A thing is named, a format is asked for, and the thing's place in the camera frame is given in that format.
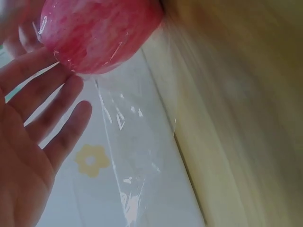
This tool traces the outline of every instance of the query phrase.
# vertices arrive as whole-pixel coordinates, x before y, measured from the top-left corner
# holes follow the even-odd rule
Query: transparent plastic
[[[142,2],[140,7],[146,7],[148,4],[158,4],[156,0],[140,1]],[[76,6],[74,11],[81,11],[81,7],[85,6],[84,2],[93,1],[83,0],[81,4],[78,4],[78,1],[75,0],[62,0],[62,2],[64,4],[68,2],[69,4],[73,3]],[[118,4],[119,1],[96,0],[94,2],[114,2]],[[138,0],[129,1],[130,4],[135,4],[136,2]],[[46,1],[48,9],[50,9],[50,6],[56,9],[58,3],[59,1],[55,0]],[[48,39],[49,37],[54,38],[54,36],[58,36],[55,38],[56,40],[67,39],[66,34],[63,35],[64,37],[61,37],[62,34],[58,33],[58,30],[53,32],[54,25],[51,28],[47,27],[47,23],[50,20],[56,19],[55,17],[51,17],[51,19],[50,17],[45,18],[49,13],[49,11],[44,11],[44,14],[41,16],[41,25],[37,28],[40,40],[42,42],[46,41],[45,45],[50,51],[53,51],[60,62],[75,71],[77,75],[83,77],[85,80],[84,89],[90,90],[89,95],[81,96],[82,99],[89,100],[93,105],[93,109],[95,109],[91,120],[93,123],[90,123],[91,126],[89,126],[83,135],[85,138],[90,137],[90,139],[84,143],[90,146],[102,144],[104,150],[100,150],[99,152],[108,154],[108,159],[113,168],[118,188],[117,193],[119,193],[122,212],[125,218],[125,223],[113,223],[113,226],[140,227],[144,212],[152,202],[153,195],[157,192],[159,185],[163,183],[161,180],[161,170],[164,167],[163,155],[165,154],[165,150],[163,149],[164,146],[160,144],[165,144],[163,140],[173,140],[174,124],[176,121],[175,119],[170,119],[173,125],[171,126],[171,137],[168,139],[167,136],[163,135],[165,132],[161,131],[161,126],[164,123],[162,120],[159,120],[159,118],[168,119],[168,117],[164,116],[165,112],[163,108],[159,108],[159,106],[162,106],[161,98],[149,70],[149,65],[144,58],[142,50],[134,51],[137,47],[131,47],[133,45],[133,40],[131,39],[135,37],[136,31],[128,31],[126,32],[127,35],[123,36],[123,40],[128,42],[127,44],[124,45],[124,43],[119,42],[119,47],[109,48],[108,53],[113,50],[114,52],[108,60],[106,60],[107,56],[104,53],[99,52],[99,55],[103,59],[99,65],[101,68],[95,70],[97,67],[93,65],[94,70],[91,70],[88,65],[91,65],[91,61],[98,57],[98,53],[94,52],[93,58],[90,58],[89,52],[87,52],[87,55],[83,58],[85,61],[83,65],[79,61],[79,52],[65,50],[66,47],[64,44],[57,48],[56,46],[52,46],[54,42],[51,44],[48,43],[50,40]],[[87,14],[86,20],[89,20],[90,16],[96,17],[96,13]],[[154,30],[151,30],[151,28],[157,28],[153,33],[153,36],[157,36],[161,32],[162,26],[163,22],[162,24],[158,22],[157,26],[152,25],[147,32],[144,31],[145,37],[137,39],[136,46],[143,44],[149,35],[151,35],[152,30]],[[78,35],[81,34],[78,32],[71,35],[74,41]],[[101,34],[98,35],[94,37],[97,39],[94,42],[95,46],[91,46],[91,43],[88,43],[89,40],[85,40],[83,43],[76,43],[77,48],[85,49],[89,44],[90,49],[98,49],[98,46],[104,45],[103,37],[101,37]],[[126,53],[121,54],[118,59],[113,60],[118,51]],[[170,105],[176,108],[176,80],[169,78],[166,82],[170,84],[167,90],[170,93],[169,96],[172,97]],[[67,117],[68,114],[64,116],[63,122],[67,120]],[[92,155],[92,153],[88,153],[87,156],[94,156],[96,159],[98,154]],[[80,160],[77,157],[77,152],[72,152],[70,160],[77,161],[78,159]],[[103,160],[103,163],[100,161],[100,165],[103,164],[106,164],[105,160]],[[106,209],[104,204],[102,201],[96,200],[98,193],[106,192],[97,185],[95,188],[91,188],[88,187],[88,185],[91,185],[90,183],[83,184],[83,182],[92,178],[96,181],[102,180],[102,176],[99,173],[102,167],[91,169],[91,171],[84,171],[81,170],[81,166],[79,165],[79,162],[78,164],[73,163],[67,172],[72,176],[72,184],[75,197],[78,201],[77,206],[82,225],[94,226],[93,223],[90,223],[92,216],[106,218],[102,215],[102,212],[105,212]]]

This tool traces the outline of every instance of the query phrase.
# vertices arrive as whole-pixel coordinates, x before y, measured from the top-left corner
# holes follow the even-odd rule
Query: light wood
[[[207,225],[302,227],[302,3],[165,3],[143,51]]]

